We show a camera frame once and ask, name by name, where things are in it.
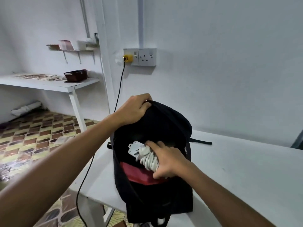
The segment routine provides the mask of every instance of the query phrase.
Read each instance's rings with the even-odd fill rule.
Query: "tiled floor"
[[[86,125],[93,126],[98,121],[86,119]],[[56,148],[55,141],[60,136],[80,133],[74,116],[37,111],[13,122],[0,125],[0,178],[9,181],[29,169],[39,159]],[[114,212],[108,227],[125,220],[126,214]],[[49,211],[36,223],[39,227],[82,227],[76,206],[69,191],[58,199]]]

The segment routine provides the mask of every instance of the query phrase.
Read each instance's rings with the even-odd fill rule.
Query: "red item inside backpack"
[[[166,182],[168,179],[154,179],[153,178],[153,171],[149,171],[147,169],[140,169],[136,168],[132,165],[129,165],[124,162],[120,162],[120,166],[124,170],[125,174],[127,175],[128,179],[131,182],[140,183],[146,186],[160,184]]]

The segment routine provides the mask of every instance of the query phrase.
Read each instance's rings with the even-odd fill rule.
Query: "person's left arm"
[[[132,96],[91,129],[59,146],[0,192],[0,224],[32,227],[66,191],[104,141],[119,127],[137,122],[151,106],[149,94]]]

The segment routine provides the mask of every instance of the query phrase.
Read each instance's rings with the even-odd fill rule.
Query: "white table top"
[[[19,87],[29,87],[29,88],[36,88],[36,89],[43,89],[43,90],[51,90],[51,91],[58,91],[58,92],[72,92],[73,89],[78,89],[81,87],[85,87],[87,85],[96,83],[99,79],[96,78],[87,78],[86,80],[82,81],[81,83],[64,83],[64,80],[59,81],[47,81],[47,80],[35,80],[35,79],[21,79],[15,77],[17,75],[24,75],[22,74],[10,74],[0,76],[0,84],[5,85],[12,85],[12,86],[19,86]]]
[[[212,146],[191,143],[191,157],[205,174],[252,206],[276,226],[302,226],[303,151],[193,131],[192,138]],[[106,141],[95,155],[81,193],[126,212],[114,182],[112,150]],[[78,191],[88,165],[72,183]],[[220,226],[194,192],[194,211],[172,215],[168,226]]]

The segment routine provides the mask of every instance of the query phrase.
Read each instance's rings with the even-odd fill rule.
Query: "yellow adapter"
[[[133,55],[132,54],[127,54],[123,56],[123,60],[125,63],[131,63],[133,59]]]

